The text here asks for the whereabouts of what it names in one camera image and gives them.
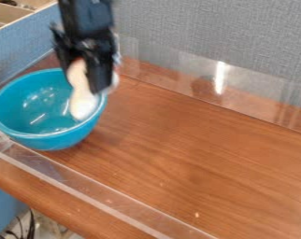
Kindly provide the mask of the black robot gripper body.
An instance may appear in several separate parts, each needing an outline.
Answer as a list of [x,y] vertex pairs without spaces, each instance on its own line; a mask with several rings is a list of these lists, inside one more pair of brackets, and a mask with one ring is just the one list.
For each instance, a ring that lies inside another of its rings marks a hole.
[[121,62],[119,43],[114,33],[114,0],[58,0],[62,23],[52,23],[56,54],[78,52],[87,56],[112,58]]

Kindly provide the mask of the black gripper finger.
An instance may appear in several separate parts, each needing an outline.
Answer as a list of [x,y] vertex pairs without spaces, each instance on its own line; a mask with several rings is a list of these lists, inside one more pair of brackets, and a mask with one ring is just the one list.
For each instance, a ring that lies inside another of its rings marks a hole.
[[92,93],[100,93],[112,86],[114,80],[114,59],[87,56],[86,76]]
[[80,54],[78,52],[60,53],[58,57],[64,74],[67,74],[67,70],[71,64],[80,58]]

